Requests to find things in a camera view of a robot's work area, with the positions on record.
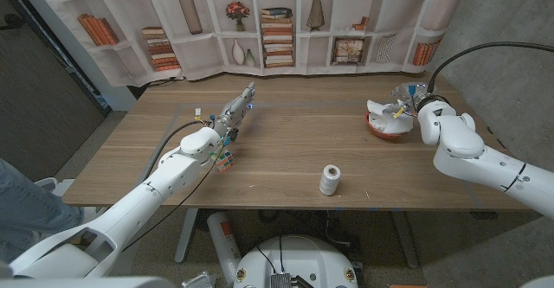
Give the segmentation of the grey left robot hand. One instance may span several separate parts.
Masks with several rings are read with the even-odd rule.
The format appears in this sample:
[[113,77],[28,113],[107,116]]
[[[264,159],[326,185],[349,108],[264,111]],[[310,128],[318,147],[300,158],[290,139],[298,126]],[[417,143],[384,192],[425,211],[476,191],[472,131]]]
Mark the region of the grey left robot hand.
[[252,108],[255,83],[251,82],[241,95],[231,100],[223,107],[222,112],[216,118],[212,129],[223,137],[228,131],[238,128],[247,112]]

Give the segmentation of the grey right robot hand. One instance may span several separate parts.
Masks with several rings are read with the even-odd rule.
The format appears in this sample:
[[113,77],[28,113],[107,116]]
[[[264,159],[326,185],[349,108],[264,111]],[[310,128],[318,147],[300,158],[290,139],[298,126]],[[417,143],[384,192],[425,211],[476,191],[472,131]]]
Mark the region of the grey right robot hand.
[[400,115],[416,116],[419,103],[428,97],[426,83],[407,82],[395,87],[391,92],[392,101],[385,104],[384,113],[391,113],[395,118]]

